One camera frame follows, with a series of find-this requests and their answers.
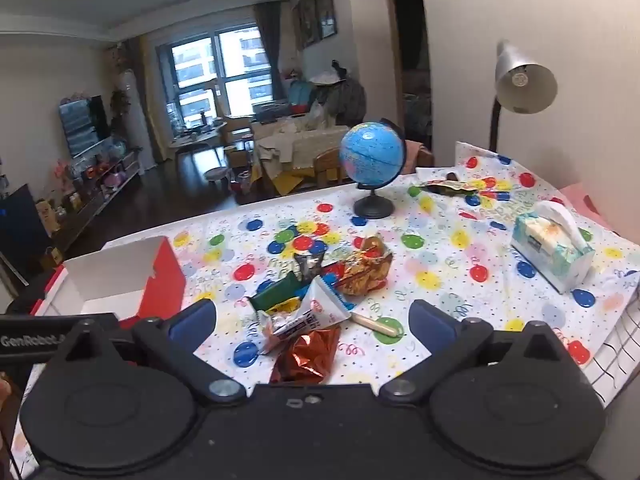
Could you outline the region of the red orange cracker bag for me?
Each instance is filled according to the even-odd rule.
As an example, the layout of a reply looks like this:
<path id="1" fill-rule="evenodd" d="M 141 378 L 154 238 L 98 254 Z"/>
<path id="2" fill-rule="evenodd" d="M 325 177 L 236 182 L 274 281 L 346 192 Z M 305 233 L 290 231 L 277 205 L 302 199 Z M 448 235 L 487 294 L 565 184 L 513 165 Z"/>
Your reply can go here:
<path id="1" fill-rule="evenodd" d="M 378 234 L 365 238 L 359 249 L 335 263 L 336 289 L 346 296 L 364 296 L 386 283 L 393 253 Z"/>

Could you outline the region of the open olive snack bag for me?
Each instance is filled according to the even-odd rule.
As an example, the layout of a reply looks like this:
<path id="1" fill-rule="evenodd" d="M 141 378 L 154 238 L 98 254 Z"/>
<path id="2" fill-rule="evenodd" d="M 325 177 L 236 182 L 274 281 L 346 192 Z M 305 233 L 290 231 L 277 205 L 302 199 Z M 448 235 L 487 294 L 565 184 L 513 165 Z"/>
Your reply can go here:
<path id="1" fill-rule="evenodd" d="M 442 196 L 470 196 L 478 193 L 476 185 L 460 181 L 453 172 L 447 174 L 445 179 L 432 179 L 421 182 L 419 188 Z"/>

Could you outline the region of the tissue box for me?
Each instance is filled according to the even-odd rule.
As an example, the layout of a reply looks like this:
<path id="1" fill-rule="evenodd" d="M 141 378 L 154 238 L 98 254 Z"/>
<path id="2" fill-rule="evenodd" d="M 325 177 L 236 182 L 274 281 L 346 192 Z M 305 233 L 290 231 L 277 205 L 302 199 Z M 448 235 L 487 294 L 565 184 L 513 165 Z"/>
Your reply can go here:
<path id="1" fill-rule="evenodd" d="M 551 200 L 541 200 L 516 218 L 511 246 L 560 294 L 585 281 L 594 258 L 574 216 Z"/>

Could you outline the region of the copper foil snack packet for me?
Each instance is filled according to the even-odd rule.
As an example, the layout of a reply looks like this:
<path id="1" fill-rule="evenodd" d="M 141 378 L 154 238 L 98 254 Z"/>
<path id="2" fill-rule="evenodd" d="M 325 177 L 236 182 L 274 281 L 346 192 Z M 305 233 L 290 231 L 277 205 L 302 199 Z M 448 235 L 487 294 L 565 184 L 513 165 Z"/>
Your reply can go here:
<path id="1" fill-rule="evenodd" d="M 319 385 L 331 375 L 341 327 L 314 330 L 289 341 L 274 362 L 270 384 Z"/>

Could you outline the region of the wooden chair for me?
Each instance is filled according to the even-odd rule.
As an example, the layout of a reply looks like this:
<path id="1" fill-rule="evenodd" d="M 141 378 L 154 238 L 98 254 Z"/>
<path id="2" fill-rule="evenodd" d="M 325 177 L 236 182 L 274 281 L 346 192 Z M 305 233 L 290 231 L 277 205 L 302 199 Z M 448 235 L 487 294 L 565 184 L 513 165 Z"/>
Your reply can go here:
<path id="1" fill-rule="evenodd" d="M 345 174 L 338 148 L 331 148 L 314 159 L 314 177 L 317 188 L 344 183 Z"/>

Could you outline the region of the tv console cabinet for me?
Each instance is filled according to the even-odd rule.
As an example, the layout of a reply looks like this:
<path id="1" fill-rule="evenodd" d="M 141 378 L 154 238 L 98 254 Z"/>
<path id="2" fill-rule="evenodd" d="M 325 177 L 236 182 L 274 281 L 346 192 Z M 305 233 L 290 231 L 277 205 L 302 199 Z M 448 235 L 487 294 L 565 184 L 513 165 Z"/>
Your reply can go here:
<path id="1" fill-rule="evenodd" d="M 140 152 L 140 148 L 116 148 L 113 144 L 109 151 L 94 150 L 91 157 L 81 157 L 74 166 L 66 167 L 72 187 L 54 203 L 58 226 L 50 234 L 51 245 L 43 259 L 60 263 L 93 220 L 142 174 Z"/>

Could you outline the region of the television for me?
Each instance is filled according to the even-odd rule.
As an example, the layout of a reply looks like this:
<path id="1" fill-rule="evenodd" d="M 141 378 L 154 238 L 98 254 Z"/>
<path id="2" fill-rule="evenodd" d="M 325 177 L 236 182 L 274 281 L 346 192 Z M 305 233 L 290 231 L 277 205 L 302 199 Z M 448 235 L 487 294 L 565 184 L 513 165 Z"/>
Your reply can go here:
<path id="1" fill-rule="evenodd" d="M 111 135 L 102 96 L 62 103 L 58 116 L 71 158 L 91 150 Z"/>

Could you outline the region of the red white cardboard box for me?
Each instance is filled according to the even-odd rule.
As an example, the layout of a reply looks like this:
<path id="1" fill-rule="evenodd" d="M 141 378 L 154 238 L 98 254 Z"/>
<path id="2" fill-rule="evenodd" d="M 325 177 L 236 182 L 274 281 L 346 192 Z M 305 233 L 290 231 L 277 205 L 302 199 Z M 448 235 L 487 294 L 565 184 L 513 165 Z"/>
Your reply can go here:
<path id="1" fill-rule="evenodd" d="M 156 236 L 64 261 L 32 314 L 166 320 L 181 311 L 185 290 L 186 277 L 170 241 Z"/>

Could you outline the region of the wall picture frames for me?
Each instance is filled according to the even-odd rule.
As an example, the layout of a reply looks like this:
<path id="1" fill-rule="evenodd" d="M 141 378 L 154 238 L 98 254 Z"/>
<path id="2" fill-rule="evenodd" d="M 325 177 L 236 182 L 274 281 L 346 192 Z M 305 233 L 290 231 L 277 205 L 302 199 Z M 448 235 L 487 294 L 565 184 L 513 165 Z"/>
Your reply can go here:
<path id="1" fill-rule="evenodd" d="M 333 0 L 298 0 L 293 8 L 293 18 L 299 50 L 337 34 Z"/>

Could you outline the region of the white snack packet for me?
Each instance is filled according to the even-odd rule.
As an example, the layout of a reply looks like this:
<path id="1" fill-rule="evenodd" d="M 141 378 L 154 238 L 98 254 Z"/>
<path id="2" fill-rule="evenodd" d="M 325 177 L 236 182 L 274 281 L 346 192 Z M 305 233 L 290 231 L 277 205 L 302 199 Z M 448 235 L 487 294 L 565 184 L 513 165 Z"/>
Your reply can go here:
<path id="1" fill-rule="evenodd" d="M 294 337 L 348 320 L 350 312 L 322 276 L 317 276 L 310 282 L 303 298 L 282 301 L 257 316 L 259 352 L 268 354 Z"/>

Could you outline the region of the sausage stick snack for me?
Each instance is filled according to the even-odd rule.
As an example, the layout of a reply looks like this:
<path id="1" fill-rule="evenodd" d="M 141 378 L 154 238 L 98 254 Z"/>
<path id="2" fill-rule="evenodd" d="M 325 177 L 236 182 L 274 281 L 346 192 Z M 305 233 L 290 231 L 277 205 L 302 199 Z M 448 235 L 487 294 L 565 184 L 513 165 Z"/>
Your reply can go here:
<path id="1" fill-rule="evenodd" d="M 352 312 L 350 314 L 350 319 L 352 320 L 352 322 L 368 328 L 369 330 L 373 330 L 375 333 L 382 334 L 386 337 L 396 338 L 399 336 L 398 330 L 396 330 L 396 328 L 372 320 L 372 318 L 367 318 L 366 316 L 358 314 L 356 312 Z"/>

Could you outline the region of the pink cushion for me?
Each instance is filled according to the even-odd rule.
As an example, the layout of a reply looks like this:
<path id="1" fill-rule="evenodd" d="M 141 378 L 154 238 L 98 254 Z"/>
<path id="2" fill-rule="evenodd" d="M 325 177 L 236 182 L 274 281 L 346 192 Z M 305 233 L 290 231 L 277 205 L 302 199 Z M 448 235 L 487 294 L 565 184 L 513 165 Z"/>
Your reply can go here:
<path id="1" fill-rule="evenodd" d="M 403 174 L 414 174 L 418 167 L 433 166 L 433 154 L 423 143 L 407 140 L 406 149 L 407 158 L 405 166 L 402 168 Z"/>

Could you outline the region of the blue desk globe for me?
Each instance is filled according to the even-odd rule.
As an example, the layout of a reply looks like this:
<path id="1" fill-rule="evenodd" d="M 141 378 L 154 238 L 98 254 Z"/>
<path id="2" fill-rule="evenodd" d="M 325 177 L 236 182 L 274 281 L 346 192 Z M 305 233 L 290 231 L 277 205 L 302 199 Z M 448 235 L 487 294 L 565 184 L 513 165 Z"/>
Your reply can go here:
<path id="1" fill-rule="evenodd" d="M 404 133 L 387 118 L 363 122 L 343 136 L 340 145 L 342 168 L 357 188 L 368 192 L 354 203 L 356 216 L 383 219 L 394 212 L 393 202 L 376 191 L 391 184 L 401 174 L 406 161 Z"/>

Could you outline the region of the sofa with blankets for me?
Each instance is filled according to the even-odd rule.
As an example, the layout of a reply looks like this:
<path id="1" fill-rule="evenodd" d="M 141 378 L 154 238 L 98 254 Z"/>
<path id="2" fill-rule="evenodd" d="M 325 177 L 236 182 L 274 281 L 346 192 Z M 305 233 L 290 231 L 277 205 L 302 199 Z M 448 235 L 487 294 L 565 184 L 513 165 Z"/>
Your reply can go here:
<path id="1" fill-rule="evenodd" d="M 268 190 L 285 196 L 306 184 L 314 184 L 314 160 L 339 148 L 347 126 L 318 122 L 311 129 L 308 116 L 285 117 L 269 124 L 250 123 L 254 150 L 250 183 L 259 181 Z"/>

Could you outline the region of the black small snack packet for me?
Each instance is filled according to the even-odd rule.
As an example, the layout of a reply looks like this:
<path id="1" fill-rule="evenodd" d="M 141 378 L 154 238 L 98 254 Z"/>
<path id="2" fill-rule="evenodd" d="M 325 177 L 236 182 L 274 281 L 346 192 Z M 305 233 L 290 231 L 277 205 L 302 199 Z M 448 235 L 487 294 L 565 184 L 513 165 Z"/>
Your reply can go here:
<path id="1" fill-rule="evenodd" d="M 293 259 L 297 264 L 299 281 L 309 283 L 319 275 L 322 271 L 323 258 L 324 252 L 309 255 L 294 254 Z"/>

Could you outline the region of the grey desk lamp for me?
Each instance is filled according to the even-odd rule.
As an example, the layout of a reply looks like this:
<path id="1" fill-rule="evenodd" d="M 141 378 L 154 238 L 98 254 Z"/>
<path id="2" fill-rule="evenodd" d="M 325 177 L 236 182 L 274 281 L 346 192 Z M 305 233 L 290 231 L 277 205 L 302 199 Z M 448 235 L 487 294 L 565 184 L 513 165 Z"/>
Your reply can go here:
<path id="1" fill-rule="evenodd" d="M 546 110 L 558 95 L 552 71 L 518 50 L 508 40 L 497 44 L 495 99 L 492 104 L 489 149 L 498 152 L 500 115 L 503 110 L 531 115 Z"/>

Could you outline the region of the green snack bar wrapper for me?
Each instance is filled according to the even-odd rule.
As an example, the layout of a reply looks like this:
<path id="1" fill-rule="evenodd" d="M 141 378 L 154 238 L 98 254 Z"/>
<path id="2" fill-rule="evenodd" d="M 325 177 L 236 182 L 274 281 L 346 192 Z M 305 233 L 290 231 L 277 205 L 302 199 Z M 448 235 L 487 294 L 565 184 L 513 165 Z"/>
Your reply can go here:
<path id="1" fill-rule="evenodd" d="M 269 283 L 258 289 L 253 297 L 248 298 L 256 311 L 267 311 L 272 307 L 289 300 L 300 289 L 300 283 L 294 272 L 290 271 L 279 281 Z"/>

